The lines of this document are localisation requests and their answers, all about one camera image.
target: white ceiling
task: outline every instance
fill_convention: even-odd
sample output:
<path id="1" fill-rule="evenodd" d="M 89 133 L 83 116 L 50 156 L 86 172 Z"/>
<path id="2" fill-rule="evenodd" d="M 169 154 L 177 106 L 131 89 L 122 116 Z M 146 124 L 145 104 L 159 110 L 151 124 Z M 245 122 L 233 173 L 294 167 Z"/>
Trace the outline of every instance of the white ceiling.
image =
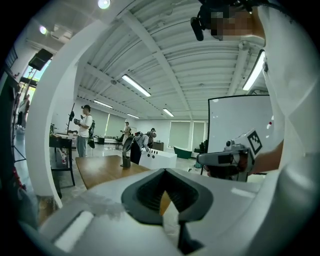
<path id="1" fill-rule="evenodd" d="M 52 10 L 48 27 L 59 24 L 73 35 L 108 11 L 99 9 L 97 0 L 60 0 L 48 9 Z M 207 119 L 209 98 L 248 93 L 242 87 L 264 42 L 255 37 L 218 41 L 207 31 L 204 41 L 197 41 L 190 18 L 199 9 L 197 0 L 136 0 L 96 43 L 77 96 L 141 119 L 169 118 L 163 108 L 177 119 Z M 35 20 L 47 20 L 45 12 Z M 249 42 L 248 51 L 239 49 L 244 40 Z M 151 97 L 122 80 L 124 74 Z M 254 88 L 267 91 L 262 74 Z"/>

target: wooden table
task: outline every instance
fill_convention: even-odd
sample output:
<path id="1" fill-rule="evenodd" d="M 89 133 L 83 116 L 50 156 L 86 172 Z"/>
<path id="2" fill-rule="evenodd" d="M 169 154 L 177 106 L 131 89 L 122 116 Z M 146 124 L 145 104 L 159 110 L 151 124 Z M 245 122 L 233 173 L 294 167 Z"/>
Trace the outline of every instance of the wooden table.
<path id="1" fill-rule="evenodd" d="M 131 162 L 130 168 L 121 167 L 122 158 L 118 155 L 77 157 L 75 162 L 87 189 L 91 189 L 101 183 L 150 171 L 150 169 L 133 162 Z M 167 192 L 164 192 L 160 203 L 161 215 L 165 213 L 170 202 Z"/>

